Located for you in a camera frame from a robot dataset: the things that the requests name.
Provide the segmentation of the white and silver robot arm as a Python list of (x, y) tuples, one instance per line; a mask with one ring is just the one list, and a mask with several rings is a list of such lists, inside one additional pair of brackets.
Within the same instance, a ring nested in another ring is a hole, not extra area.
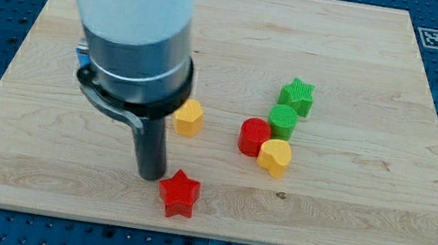
[(189, 97), (194, 0), (77, 0), (89, 65), (77, 79), (95, 101), (161, 119)]

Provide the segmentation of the blue block behind arm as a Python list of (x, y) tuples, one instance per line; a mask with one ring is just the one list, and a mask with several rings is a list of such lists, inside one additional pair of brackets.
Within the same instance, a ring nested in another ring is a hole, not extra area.
[(89, 45), (85, 39), (81, 39), (78, 42), (77, 48), (75, 48), (75, 50), (80, 67), (84, 67), (85, 65), (90, 64)]

